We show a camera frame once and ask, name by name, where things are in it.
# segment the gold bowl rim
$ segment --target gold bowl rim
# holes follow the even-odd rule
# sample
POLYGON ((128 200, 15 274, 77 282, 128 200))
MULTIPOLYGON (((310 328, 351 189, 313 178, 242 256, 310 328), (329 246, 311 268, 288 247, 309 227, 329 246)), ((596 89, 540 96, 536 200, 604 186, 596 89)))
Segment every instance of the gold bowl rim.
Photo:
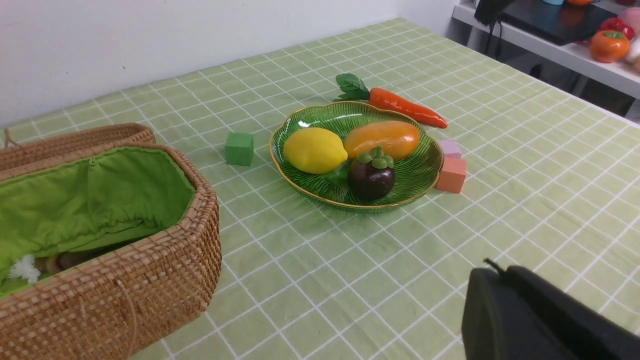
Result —
POLYGON ((327 105, 305 106, 304 108, 301 108, 301 109, 298 109, 298 110, 292 112, 291 114, 289 114, 288 117, 286 117, 284 119, 282 124, 280 124, 280 126, 271 133, 271 138, 269 139, 269 155, 271 155, 271 161, 273 161, 273 163, 276 165, 276 169, 278 170, 278 173, 280 174, 280 176, 282 176, 282 178, 285 179, 289 183, 289 185, 291 185, 296 190, 304 193, 305 195, 308 195, 309 197, 312 197, 312 198, 314 198, 316 200, 319 200, 321 202, 326 202, 328 204, 332 204, 332 205, 335 205, 335 206, 338 206, 338 207, 351 208, 351 209, 371 209, 371 210, 373 210, 373 209, 385 209, 385 208, 394 208, 396 206, 402 206, 403 204, 411 203, 411 202, 423 197, 425 194, 427 194, 431 189, 433 189, 435 187, 435 185, 437 184, 437 182, 438 182, 438 180, 440 178, 440 171, 442 170, 442 165, 444 164, 444 152, 442 150, 442 147, 440 146, 440 144, 434 138, 430 137, 426 133, 426 131, 422 128, 422 126, 420 125, 419 122, 413 120, 411 117, 409 117, 409 116, 407 116, 407 115, 405 115, 403 113, 399 113, 397 111, 392 111, 392 110, 382 110, 382 109, 379 109, 379 108, 377 108, 375 106, 371 106, 371 105, 369 105, 369 104, 367 104, 365 102, 360 102, 360 101, 340 101, 340 102, 332 102, 332 103, 327 104, 327 105), (375 110, 375 111, 377 111, 379 113, 382 113, 382 114, 397 115, 397 116, 403 117, 403 118, 405 118, 407 120, 410 120, 411 122, 415 123, 417 125, 417 127, 419 128, 419 130, 424 133, 424 136, 428 137, 429 139, 431 139, 436 144, 436 146, 438 147, 438 150, 440 151, 440 154, 442 155, 440 157, 441 160, 440 160, 440 164, 438 166, 438 174, 436 175, 436 179, 433 182, 433 184, 431 186, 427 187, 423 192, 420 192, 418 195, 415 195, 413 197, 407 198, 407 199, 402 200, 402 201, 397 201, 397 202, 394 202, 394 203, 391 203, 391 204, 384 204, 384 205, 354 205, 354 204, 347 204, 345 202, 338 202, 338 201, 330 200, 330 199, 327 199, 325 197, 316 195, 316 194, 314 194, 312 192, 307 191, 307 189, 298 186, 298 184, 294 183, 293 181, 291 181, 291 179, 289 179, 289 177, 287 177, 282 172, 282 169, 280 168, 280 163, 278 162, 278 160, 276 159, 275 155, 273 154, 273 137, 275 136, 275 134, 279 130, 281 130, 284 126, 286 126, 286 124, 288 123, 288 121, 291 119, 291 117, 293 115, 295 115, 295 114, 297 114, 297 113, 299 113, 301 111, 305 111, 307 109, 313 109, 313 108, 327 108, 329 106, 333 106, 335 104, 345 103, 345 102, 346 103, 355 103, 355 104, 358 104, 358 105, 361 105, 361 106, 365 106, 366 108, 371 108, 371 109, 373 109, 373 110, 375 110))

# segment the orange carrot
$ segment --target orange carrot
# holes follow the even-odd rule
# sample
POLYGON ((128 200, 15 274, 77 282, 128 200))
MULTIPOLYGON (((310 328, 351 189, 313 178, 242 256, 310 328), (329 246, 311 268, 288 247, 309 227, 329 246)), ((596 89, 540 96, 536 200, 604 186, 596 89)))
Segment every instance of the orange carrot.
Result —
POLYGON ((353 74, 339 74, 335 77, 340 90, 344 94, 340 95, 341 101, 364 100, 371 106, 381 110, 391 110, 406 115, 413 120, 445 129, 447 121, 437 112, 426 106, 415 104, 383 88, 372 88, 369 90, 362 80, 353 74))

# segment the white shelf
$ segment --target white shelf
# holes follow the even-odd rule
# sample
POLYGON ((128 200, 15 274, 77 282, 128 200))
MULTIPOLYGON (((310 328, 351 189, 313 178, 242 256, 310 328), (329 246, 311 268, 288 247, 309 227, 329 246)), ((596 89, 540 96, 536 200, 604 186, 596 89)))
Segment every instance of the white shelf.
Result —
MULTIPOLYGON (((613 1, 606 0, 602 0, 599 6, 616 13, 619 13, 621 8, 624 8, 613 1)), ((474 2, 464 1, 454 7, 452 17, 488 33, 488 26, 483 26, 476 20, 474 17, 475 12, 476 6, 474 2)), ((589 49, 584 46, 577 44, 558 46, 509 24, 503 24, 502 26, 503 40, 636 99, 640 98, 640 76, 629 64, 623 61, 612 64, 598 63, 591 59, 589 49)))

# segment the lemon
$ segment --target lemon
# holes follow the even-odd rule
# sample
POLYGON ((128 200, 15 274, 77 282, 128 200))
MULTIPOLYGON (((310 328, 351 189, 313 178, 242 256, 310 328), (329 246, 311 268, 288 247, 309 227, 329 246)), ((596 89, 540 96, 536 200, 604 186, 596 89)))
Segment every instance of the lemon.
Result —
POLYGON ((284 143, 285 159, 300 171, 326 174, 347 160, 347 151, 338 135, 320 127, 306 127, 284 143))

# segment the carrot leaves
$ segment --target carrot leaves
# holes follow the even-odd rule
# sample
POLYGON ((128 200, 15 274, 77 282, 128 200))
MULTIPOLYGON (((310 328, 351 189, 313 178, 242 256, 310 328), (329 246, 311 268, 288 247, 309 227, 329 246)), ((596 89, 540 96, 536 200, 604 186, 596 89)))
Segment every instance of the carrot leaves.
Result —
POLYGON ((335 82, 344 94, 338 96, 335 101, 355 101, 369 100, 369 89, 361 79, 353 74, 339 74, 335 77, 335 82))

